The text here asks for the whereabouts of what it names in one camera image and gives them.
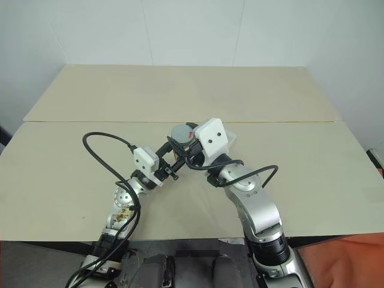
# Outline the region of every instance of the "wooden table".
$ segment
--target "wooden table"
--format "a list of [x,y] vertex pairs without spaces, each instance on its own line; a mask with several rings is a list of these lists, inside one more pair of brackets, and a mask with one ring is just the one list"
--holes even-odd
[[[232,158],[279,165],[266,192],[286,236],[384,231],[384,183],[305,68],[68,65],[0,157],[1,238],[99,237],[116,179],[85,151],[86,132],[156,150],[176,123],[211,117],[237,135]],[[90,142],[123,175],[134,170],[120,143]],[[133,239],[243,237],[223,190],[203,172],[179,176],[148,197]]]

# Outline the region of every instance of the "black cable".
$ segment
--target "black cable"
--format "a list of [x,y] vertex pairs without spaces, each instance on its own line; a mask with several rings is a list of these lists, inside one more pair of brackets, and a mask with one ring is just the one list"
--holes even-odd
[[125,180],[124,177],[122,177],[115,169],[113,169],[111,166],[109,166],[103,159],[101,159],[92,149],[91,147],[88,145],[88,142],[87,142],[87,138],[89,136],[94,136],[94,135],[98,135],[98,136],[106,136],[106,137],[109,137],[109,138],[113,138],[113,139],[116,139],[116,140],[119,140],[120,142],[126,144],[128,146],[128,148],[131,150],[131,152],[133,152],[134,149],[136,149],[136,146],[134,145],[131,145],[128,141],[126,141],[125,139],[121,138],[121,137],[118,137],[116,135],[112,135],[112,134],[108,134],[108,133],[103,133],[103,132],[89,132],[89,133],[86,133],[84,136],[83,136],[83,145],[85,147],[85,149],[101,164],[103,165],[108,171],[110,171],[112,174],[114,174],[117,178],[119,178],[119,180],[121,181],[121,183],[123,183],[125,186],[120,186],[121,188],[123,188],[125,191],[127,191],[127,193],[131,196],[132,198],[132,201],[134,203],[134,206],[135,206],[135,211],[134,211],[134,214],[133,216],[126,222],[124,223],[124,225],[117,231],[114,239],[113,239],[113,243],[116,241],[118,235],[121,233],[121,231],[127,227],[129,225],[129,223],[133,220],[133,218],[136,216],[136,220],[135,220],[135,223],[133,224],[133,227],[131,228],[131,230],[129,231],[129,233],[127,234],[127,236],[118,244],[118,246],[112,251],[110,252],[107,256],[105,257],[99,257],[97,260],[93,261],[92,263],[80,268],[79,270],[77,270],[71,277],[70,279],[67,281],[67,284],[65,285],[65,288],[69,288],[69,285],[72,281],[72,279],[79,275],[81,272],[83,272],[84,270],[86,270],[88,267],[96,264],[97,262],[100,261],[100,263],[90,272],[88,273],[86,276],[84,276],[81,280],[79,280],[78,282],[76,282],[75,285],[73,285],[71,288],[76,288],[78,287],[82,282],[84,282],[86,279],[89,278],[89,276],[91,276],[101,265],[103,265],[107,260],[108,258],[113,255],[117,250],[118,248],[121,247],[121,245],[131,236],[131,234],[133,233],[133,231],[135,230],[138,222],[139,222],[139,219],[140,219],[140,201],[139,201],[139,198],[138,196],[136,195],[136,193],[134,192],[133,188],[131,187],[131,185],[128,183],[127,180]]
[[121,176],[114,168],[110,167],[103,159],[101,159],[92,149],[91,147],[89,147],[88,145],[88,142],[87,142],[87,138],[89,136],[93,136],[93,135],[99,135],[99,136],[106,136],[106,137],[110,137],[110,138],[113,138],[113,139],[116,139],[116,140],[119,140],[121,141],[122,143],[126,144],[129,149],[132,151],[133,148],[135,147],[134,145],[131,145],[128,141],[124,140],[123,138],[120,138],[118,136],[115,136],[115,135],[112,135],[112,134],[108,134],[108,133],[103,133],[103,132],[89,132],[89,133],[86,133],[84,136],[83,136],[83,145],[85,147],[85,149],[101,164],[103,165],[109,172],[111,172],[112,174],[114,174],[117,178],[119,178],[119,180],[124,183],[124,185],[126,186],[125,190],[128,192],[128,194],[131,196],[132,200],[133,200],[133,203],[134,205],[137,207],[137,208],[140,208],[140,201],[139,201],[139,198],[138,196],[136,195],[136,193],[134,192],[133,188],[131,187],[131,185],[127,182],[127,180],[124,179],[123,176]]
[[229,186],[229,185],[232,185],[232,184],[235,184],[241,180],[244,180],[244,179],[247,179],[253,175],[256,175],[256,174],[259,174],[261,172],[264,172],[264,171],[267,171],[267,170],[271,170],[273,169],[272,173],[268,176],[268,178],[264,181],[263,185],[262,185],[262,188],[264,188],[267,183],[269,182],[269,180],[272,179],[272,177],[276,174],[277,170],[278,170],[278,166],[277,165],[269,165],[269,166],[265,166],[263,168],[260,168],[260,169],[257,169],[255,171],[252,171],[251,173],[248,173],[248,174],[245,174],[241,177],[238,177],[232,181],[229,181],[229,182],[225,182],[225,183],[222,183],[222,184],[219,184],[217,187],[226,187],[226,186]]
[[101,261],[98,265],[95,266],[94,269],[92,269],[88,274],[86,274],[84,277],[82,277],[78,282],[76,282],[71,288],[77,288],[79,285],[81,285],[85,280],[87,280],[95,271],[97,271],[107,260],[110,256],[112,256],[122,245],[123,243],[132,235],[133,231],[135,230],[137,224],[139,223],[140,219],[140,210],[135,211],[137,213],[135,222],[132,226],[132,229],[129,231],[129,233],[124,237],[124,239],[113,249],[107,256],[102,257],[100,260]]
[[209,170],[209,169],[213,169],[213,168],[219,168],[219,167],[223,167],[223,166],[226,166],[229,164],[242,164],[242,165],[244,165],[244,162],[242,160],[230,160],[230,161],[221,162],[221,163],[208,165],[208,166],[195,166],[188,159],[188,156],[184,156],[184,162],[188,166],[188,168],[190,168],[192,170],[197,170],[197,171],[204,171],[204,170]]

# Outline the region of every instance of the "white backdrop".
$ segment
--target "white backdrop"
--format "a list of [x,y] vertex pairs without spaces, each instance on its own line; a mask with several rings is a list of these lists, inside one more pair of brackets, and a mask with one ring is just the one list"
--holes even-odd
[[0,124],[64,63],[306,66],[365,148],[384,139],[384,2],[0,0]]

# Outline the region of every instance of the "gray cylindrical object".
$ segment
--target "gray cylindrical object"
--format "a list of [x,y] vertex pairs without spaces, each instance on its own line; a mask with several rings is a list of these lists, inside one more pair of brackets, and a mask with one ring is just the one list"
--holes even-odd
[[179,124],[174,126],[170,135],[182,146],[187,146],[194,139],[193,129],[186,124]]

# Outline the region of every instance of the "orange cloth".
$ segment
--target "orange cloth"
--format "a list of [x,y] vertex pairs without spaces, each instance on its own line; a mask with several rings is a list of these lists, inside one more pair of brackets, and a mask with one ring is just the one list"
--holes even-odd
[[315,288],[384,288],[384,233],[299,249]]

